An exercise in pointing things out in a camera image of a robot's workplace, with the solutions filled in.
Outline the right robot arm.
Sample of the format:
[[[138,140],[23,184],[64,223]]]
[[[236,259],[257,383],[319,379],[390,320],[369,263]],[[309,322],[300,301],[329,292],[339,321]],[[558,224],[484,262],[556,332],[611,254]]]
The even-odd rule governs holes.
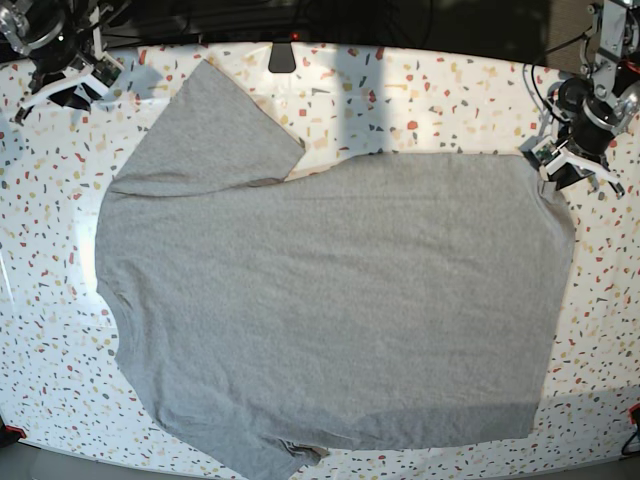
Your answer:
[[[3,1],[1,35],[35,66],[14,122],[21,125],[46,100],[89,111],[114,85],[122,64],[102,41],[102,28],[128,1]]]

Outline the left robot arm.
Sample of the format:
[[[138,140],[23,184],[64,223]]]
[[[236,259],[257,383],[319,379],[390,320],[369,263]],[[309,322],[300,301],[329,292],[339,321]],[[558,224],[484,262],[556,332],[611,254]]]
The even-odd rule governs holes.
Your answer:
[[[625,195],[607,160],[607,150],[639,115],[639,3],[602,1],[588,6],[591,26],[548,50],[555,53],[577,42],[580,73],[544,95],[529,71],[533,91],[547,114],[551,133],[524,151],[543,180],[563,190],[587,180],[596,190],[609,185]]]

